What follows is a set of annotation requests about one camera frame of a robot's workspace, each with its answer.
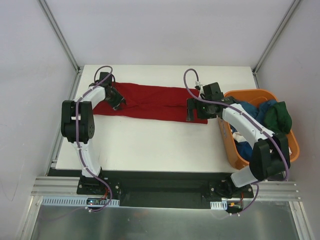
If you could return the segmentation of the red t-shirt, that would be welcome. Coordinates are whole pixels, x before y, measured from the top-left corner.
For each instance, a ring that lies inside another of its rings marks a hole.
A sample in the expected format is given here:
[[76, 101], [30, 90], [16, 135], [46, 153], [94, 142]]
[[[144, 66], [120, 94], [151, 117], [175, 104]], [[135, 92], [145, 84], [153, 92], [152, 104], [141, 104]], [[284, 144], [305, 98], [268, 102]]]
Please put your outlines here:
[[126, 100], [121, 109], [114, 110], [107, 102], [100, 102], [94, 115], [121, 116], [136, 119], [187, 121], [187, 99], [191, 96], [183, 87], [164, 87], [117, 82], [115, 88]]

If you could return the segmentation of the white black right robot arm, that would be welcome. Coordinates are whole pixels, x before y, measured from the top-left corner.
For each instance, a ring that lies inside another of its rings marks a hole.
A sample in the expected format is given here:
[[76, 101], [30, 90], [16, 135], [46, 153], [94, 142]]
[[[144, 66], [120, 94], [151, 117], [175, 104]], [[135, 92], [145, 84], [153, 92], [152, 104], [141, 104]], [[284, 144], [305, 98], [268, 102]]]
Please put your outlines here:
[[237, 197], [243, 187], [266, 180], [281, 172], [289, 173], [290, 154], [286, 135], [274, 133], [256, 121], [233, 96], [224, 96], [217, 82], [205, 85], [200, 96], [187, 99], [188, 122], [195, 119], [221, 120], [233, 126], [252, 148], [249, 165], [230, 175], [225, 192]]

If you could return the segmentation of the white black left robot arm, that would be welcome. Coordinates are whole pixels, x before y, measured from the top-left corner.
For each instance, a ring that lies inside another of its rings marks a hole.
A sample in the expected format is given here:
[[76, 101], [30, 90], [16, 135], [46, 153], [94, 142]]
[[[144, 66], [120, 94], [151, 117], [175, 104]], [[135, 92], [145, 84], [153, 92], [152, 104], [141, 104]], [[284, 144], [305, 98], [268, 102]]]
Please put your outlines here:
[[88, 188], [96, 195], [102, 194], [106, 188], [105, 181], [98, 177], [102, 167], [92, 141], [95, 134], [94, 108], [99, 103], [106, 103], [113, 111], [126, 104], [110, 72], [101, 72], [85, 93], [74, 100], [65, 100], [61, 105], [61, 134], [76, 151], [82, 167], [81, 175], [92, 178]]

